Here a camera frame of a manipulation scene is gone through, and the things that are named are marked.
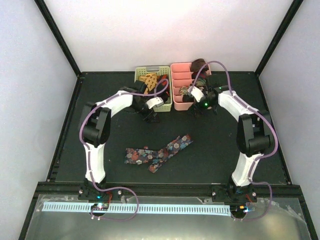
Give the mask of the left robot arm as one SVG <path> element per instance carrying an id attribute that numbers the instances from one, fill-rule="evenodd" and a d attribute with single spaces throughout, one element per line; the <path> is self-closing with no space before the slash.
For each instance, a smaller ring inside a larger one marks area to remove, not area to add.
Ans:
<path id="1" fill-rule="evenodd" d="M 97 200 L 108 192 L 105 180 L 104 148 L 111 133 L 111 120 L 126 108 L 141 113 L 147 122 L 156 121 L 154 107 L 161 107 L 164 100 L 153 94 L 142 94 L 131 88 L 123 88 L 107 99 L 84 105 L 80 123 L 79 140 L 86 156 L 85 178 L 92 183 L 89 193 Z"/>

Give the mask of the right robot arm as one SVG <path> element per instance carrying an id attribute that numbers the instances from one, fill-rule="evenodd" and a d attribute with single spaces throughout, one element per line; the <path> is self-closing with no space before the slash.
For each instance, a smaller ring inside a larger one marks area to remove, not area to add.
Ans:
<path id="1" fill-rule="evenodd" d="M 253 183 L 260 159 L 276 145 L 268 122 L 270 114 L 251 107 L 234 90 L 228 90 L 227 86 L 216 87 L 208 93 L 195 86 L 190 86 L 187 91 L 196 106 L 205 109 L 211 107 L 214 111 L 220 106 L 237 121 L 236 145 L 239 157 L 229 178 L 227 195 L 230 200 L 238 202 Z"/>

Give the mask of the navy floral tie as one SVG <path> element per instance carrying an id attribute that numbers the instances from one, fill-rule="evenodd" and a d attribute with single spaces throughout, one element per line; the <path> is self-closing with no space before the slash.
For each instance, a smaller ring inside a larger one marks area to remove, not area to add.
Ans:
<path id="1" fill-rule="evenodd" d="M 148 166 L 148 170 L 151 173 L 155 173 L 169 159 L 192 143 L 193 140 L 191 136 L 187 134 L 184 136 L 178 136 L 160 150 L 151 150 L 148 148 L 126 148 L 124 163 L 130 165 L 150 164 Z"/>

